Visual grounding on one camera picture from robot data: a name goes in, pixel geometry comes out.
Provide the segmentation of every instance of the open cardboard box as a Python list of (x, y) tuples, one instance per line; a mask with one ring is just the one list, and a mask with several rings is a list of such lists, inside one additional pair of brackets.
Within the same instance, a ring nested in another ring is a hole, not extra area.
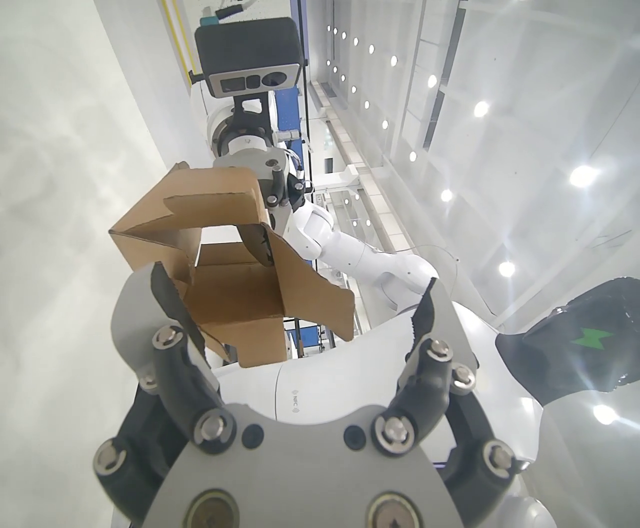
[[(202, 228), (221, 225), (237, 226), (243, 241), (200, 246)], [(177, 164), (109, 233), (134, 271), (163, 263), (207, 346), (224, 358), (221, 344), (235, 346), (242, 367), (287, 359), (283, 317), (353, 338), (353, 293), (272, 231), (249, 169)]]

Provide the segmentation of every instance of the yellow cable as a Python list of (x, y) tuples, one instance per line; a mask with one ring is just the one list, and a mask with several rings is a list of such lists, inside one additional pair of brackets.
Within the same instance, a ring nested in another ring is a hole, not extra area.
[(171, 21), (171, 15), (169, 14), (169, 7), (166, 4), (166, 0), (162, 0), (162, 6), (164, 8), (164, 14), (166, 15), (166, 20), (169, 22), (169, 28), (171, 29), (171, 35), (173, 37), (173, 43), (175, 44), (178, 55), (180, 55), (180, 62), (182, 63), (182, 69), (184, 70), (184, 76), (191, 84), (191, 80), (189, 78), (189, 70), (187, 69), (187, 63), (184, 61), (184, 56), (182, 55), (182, 49), (180, 48), (180, 43), (178, 43), (178, 36), (175, 34), (175, 28), (173, 27), (173, 22)]
[(176, 0), (173, 0), (173, 9), (175, 9), (175, 16), (178, 17), (178, 25), (180, 26), (180, 31), (182, 32), (182, 38), (184, 39), (184, 45), (187, 47), (187, 54), (189, 55), (189, 61), (191, 61), (191, 70), (193, 73), (198, 73), (196, 70), (196, 63), (193, 61), (193, 55), (191, 55), (191, 46), (189, 45), (189, 41), (187, 40), (187, 34), (184, 31), (184, 25), (182, 24), (182, 17), (180, 16), (180, 11), (178, 10), (178, 4)]

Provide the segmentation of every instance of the teal connector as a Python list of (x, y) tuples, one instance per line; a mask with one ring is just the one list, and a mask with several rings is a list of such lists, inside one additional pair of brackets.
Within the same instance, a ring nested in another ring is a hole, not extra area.
[(202, 17), (200, 19), (201, 26), (217, 26), (219, 23), (218, 17)]

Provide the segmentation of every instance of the green lightning logo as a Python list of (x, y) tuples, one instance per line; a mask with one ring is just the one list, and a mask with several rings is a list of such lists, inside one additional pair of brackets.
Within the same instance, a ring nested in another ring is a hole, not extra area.
[(598, 350), (604, 350), (604, 345), (600, 342), (600, 339), (613, 335), (604, 330), (595, 330), (593, 328), (581, 328), (580, 330), (582, 330), (582, 337), (572, 341), (572, 343), (588, 348), (597, 348)]

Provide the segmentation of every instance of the white ceiling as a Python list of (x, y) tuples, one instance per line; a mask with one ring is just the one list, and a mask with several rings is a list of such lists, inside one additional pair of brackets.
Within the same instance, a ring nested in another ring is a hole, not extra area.
[[(339, 94), (335, 104), (348, 110), (340, 117), (369, 164), (406, 187), (393, 205), (412, 239), (443, 241), (460, 258), (460, 275), (494, 314), (490, 322), (518, 331), (608, 278), (640, 276), (637, 0), (324, 7), (310, 20), (310, 34), (324, 31), (317, 56), (332, 62), (318, 68), (319, 79)], [(464, 19), (451, 74), (429, 89), (431, 74), (442, 77), (456, 10)], [(427, 152), (438, 89), (444, 102)], [(480, 100), (490, 109), (476, 118)], [(569, 174), (585, 163), (600, 175), (589, 188), (573, 187)], [(454, 193), (448, 204), (445, 188)], [(509, 280), (497, 271), (504, 260), (516, 265)]]

